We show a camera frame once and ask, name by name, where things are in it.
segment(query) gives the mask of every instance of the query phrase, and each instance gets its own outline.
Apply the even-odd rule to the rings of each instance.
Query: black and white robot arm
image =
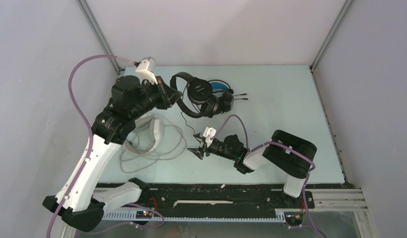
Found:
[[[58,213],[68,225],[81,231],[94,229],[102,217],[123,205],[137,202],[147,184],[131,179],[124,185],[106,192],[93,194],[98,180],[108,162],[135,129],[135,120],[153,108],[168,109],[182,96],[182,93],[167,86],[161,77],[155,76],[155,61],[151,57],[138,63],[135,76],[117,79],[111,92],[112,98],[92,125],[93,144],[89,158],[87,146],[69,180],[56,196],[48,196],[43,206],[55,212],[63,202]],[[82,172],[76,177],[80,167]],[[69,185],[76,179],[70,192]]]
[[[237,135],[229,135],[224,141],[214,138],[216,130],[207,127],[203,133],[196,134],[200,139],[199,148],[188,148],[201,160],[204,156],[216,154],[234,161],[234,167],[241,173],[251,173],[259,167],[273,163],[287,173],[283,192],[292,197],[299,197],[317,148],[311,142],[282,130],[276,130],[271,140],[248,150],[239,141]]]

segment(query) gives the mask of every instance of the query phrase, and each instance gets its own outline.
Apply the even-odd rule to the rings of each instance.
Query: white wall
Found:
[[[311,64],[344,0],[89,0],[115,54],[158,65]]]
[[[52,214],[41,203],[62,187],[87,140],[68,76],[95,54],[102,50],[74,0],[0,0],[0,238],[45,236]],[[90,121],[114,78],[105,59],[75,76]]]
[[[380,237],[407,237],[407,1],[356,1],[316,75]]]

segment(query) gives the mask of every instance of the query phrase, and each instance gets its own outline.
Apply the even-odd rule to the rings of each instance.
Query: white cable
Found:
[[[162,116],[162,115],[153,114],[152,116],[158,116],[158,117],[161,117],[161,118],[165,119],[165,120],[169,123],[169,125],[163,125],[164,127],[172,127],[172,128],[174,128],[174,129],[176,129],[176,131],[177,131],[177,132],[179,133],[179,135],[180,135],[180,140],[179,140],[179,142],[177,143],[177,145],[176,145],[173,149],[171,149],[171,150],[168,151],[168,152],[157,153],[156,151],[153,151],[152,153],[147,154],[146,156],[145,156],[144,154],[142,154],[142,155],[132,155],[132,157],[129,158],[129,159],[122,159],[122,156],[123,156],[124,152],[127,151],[124,147],[122,147],[122,151],[121,151],[120,156],[119,156],[119,165],[120,165],[120,169],[122,170],[123,173],[126,173],[126,174],[136,173],[136,172],[138,172],[138,171],[140,171],[140,170],[143,170],[143,169],[146,169],[146,168],[150,167],[151,165],[155,164],[155,163],[156,163],[157,161],[159,161],[159,160],[173,160],[173,159],[176,159],[177,157],[179,157],[179,156],[186,150],[186,148],[187,148],[187,141],[186,141],[186,139],[185,139],[185,137],[184,137],[184,135],[183,135],[182,130],[181,130],[178,126],[173,125],[169,119],[167,119],[166,117],[164,117],[164,116]],[[171,152],[173,152],[176,148],[178,148],[179,145],[180,145],[180,143],[182,142],[182,140],[185,142],[185,146],[182,148],[181,152],[180,152],[178,155],[173,156],[172,158],[161,159],[161,156],[168,155],[168,154],[170,154]],[[131,160],[134,160],[134,159],[136,159],[136,158],[145,158],[145,159],[148,159],[148,160],[153,160],[153,162],[150,163],[150,164],[147,165],[147,166],[144,166],[144,167],[142,167],[142,168],[140,168],[140,169],[137,169],[137,170],[134,170],[134,171],[125,171],[125,170],[123,169],[122,162],[131,161]]]

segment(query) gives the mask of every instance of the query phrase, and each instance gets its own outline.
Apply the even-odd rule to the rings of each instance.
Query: white arm segment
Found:
[[[93,137],[92,152],[90,159],[86,159],[87,163],[82,170],[78,180],[72,188],[69,196],[66,197],[66,201],[63,204],[64,208],[71,207],[73,212],[82,211],[88,208],[88,205],[91,201],[92,193],[95,186],[98,183],[98,179],[106,168],[110,159],[118,151],[121,145],[115,143],[109,143],[108,145],[104,144],[104,139],[98,135]],[[85,160],[86,149],[82,154],[81,159],[76,165],[75,169],[72,172],[69,180],[63,186],[62,190],[56,194],[57,202],[60,203],[62,200],[69,184],[72,182],[73,177],[81,166],[82,162]]]
[[[269,161],[262,155],[267,146],[269,145],[264,145],[263,148],[260,148],[256,152],[247,153],[246,157],[243,160],[243,164],[251,170],[256,170],[262,165],[271,163],[271,161]]]
[[[104,215],[139,199],[141,189],[133,182],[127,182],[122,186],[109,189],[105,192],[95,192],[93,197],[99,202],[104,202]]]
[[[263,146],[263,148],[260,148],[256,152],[248,153],[243,160],[243,164],[252,170],[256,170],[260,166],[271,163],[271,161],[262,155],[267,146],[269,146],[269,144]],[[284,193],[292,197],[299,197],[305,180],[305,178],[299,179],[287,174],[287,180],[285,181],[283,189]]]

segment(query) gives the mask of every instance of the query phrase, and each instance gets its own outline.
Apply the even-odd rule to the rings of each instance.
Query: table surface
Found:
[[[211,80],[221,79],[230,84],[235,94],[247,93],[249,100],[237,100],[233,109],[213,118],[193,119],[184,115],[188,125],[196,133],[206,126],[219,128],[230,114],[237,114],[243,120],[249,137],[249,147],[253,148],[270,140],[273,132],[281,129],[316,145],[314,163],[316,169],[311,172],[309,183],[343,183],[344,178],[334,144],[323,114],[319,97],[306,65],[255,65],[255,66],[157,66],[155,75],[160,75],[167,85],[171,76],[177,72]],[[134,75],[135,68],[128,67],[125,75]],[[186,82],[178,79],[178,87],[183,90]],[[185,103],[190,106],[185,96]],[[179,126],[187,140],[187,147],[198,147],[192,137],[192,129],[185,125],[180,109],[174,105],[168,110],[152,110],[167,117]],[[147,135],[142,135],[141,142]],[[231,118],[218,138],[223,140],[230,134],[237,134],[245,143],[241,124]],[[165,127],[164,136],[158,150],[168,151],[178,142],[180,136],[174,129]],[[181,152],[184,142],[171,155]],[[158,161],[152,166],[132,174],[125,174],[119,165],[118,152],[104,170],[100,182],[126,182],[137,177],[145,182],[171,183],[284,183],[286,173],[269,163],[256,171],[243,175],[233,167],[233,161],[211,155],[200,160],[189,151],[183,152],[174,160]],[[124,153],[123,159],[130,157]],[[126,171],[133,171],[150,164],[144,158],[124,162]]]

